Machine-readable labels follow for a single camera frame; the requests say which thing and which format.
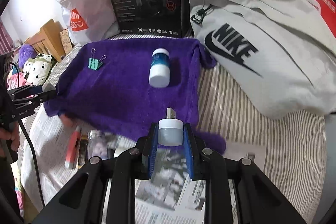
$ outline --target red utility knife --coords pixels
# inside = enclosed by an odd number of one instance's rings
[[[66,168],[69,168],[69,169],[74,168],[74,164],[76,161],[76,156],[77,156],[77,152],[79,148],[80,138],[81,138],[81,128],[77,126],[76,130],[72,133],[69,144],[68,144],[67,156],[65,159]]]

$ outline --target miniso bag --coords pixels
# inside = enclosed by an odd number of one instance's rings
[[[336,108],[336,39],[306,0],[189,0],[195,38],[265,116]]]
[[[111,0],[56,0],[71,42],[83,46],[119,33]]]

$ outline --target purple fluffy pillow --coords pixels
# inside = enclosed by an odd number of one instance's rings
[[[23,66],[25,65],[26,61],[29,58],[35,58],[37,56],[37,53],[35,49],[30,46],[29,44],[24,44],[20,49],[19,49],[19,68],[23,69]]]

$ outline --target green binder clip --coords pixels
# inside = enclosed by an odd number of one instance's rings
[[[98,70],[101,65],[103,65],[103,60],[106,58],[106,55],[103,55],[100,60],[95,58],[96,49],[92,48],[91,50],[91,58],[89,58],[88,68],[92,70]]]

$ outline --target blue label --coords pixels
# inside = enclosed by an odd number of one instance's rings
[[[151,67],[156,64],[163,64],[169,67],[169,57],[164,53],[157,53],[152,56]]]

